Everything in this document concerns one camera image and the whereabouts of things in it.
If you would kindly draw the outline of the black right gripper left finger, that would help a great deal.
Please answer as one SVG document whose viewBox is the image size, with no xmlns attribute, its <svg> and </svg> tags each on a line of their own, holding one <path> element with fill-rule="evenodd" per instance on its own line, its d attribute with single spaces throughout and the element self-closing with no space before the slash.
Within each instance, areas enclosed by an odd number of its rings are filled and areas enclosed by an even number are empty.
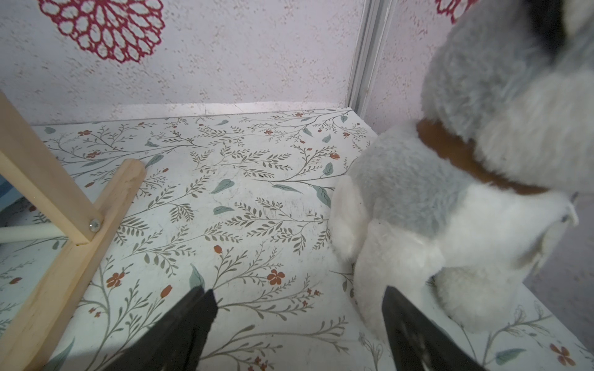
<svg viewBox="0 0 594 371">
<path fill-rule="evenodd" d="M 106 370 L 196 370 L 218 306 L 212 290 L 190 290 Z"/>
</svg>

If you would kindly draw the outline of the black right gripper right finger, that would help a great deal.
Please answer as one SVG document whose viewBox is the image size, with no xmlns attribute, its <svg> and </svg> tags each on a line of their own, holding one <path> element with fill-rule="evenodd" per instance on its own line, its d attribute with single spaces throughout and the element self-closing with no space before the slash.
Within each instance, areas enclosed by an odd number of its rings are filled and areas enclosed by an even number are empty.
<svg viewBox="0 0 594 371">
<path fill-rule="evenodd" d="M 484 371 L 397 288 L 386 288 L 382 314 L 397 370 Z"/>
</svg>

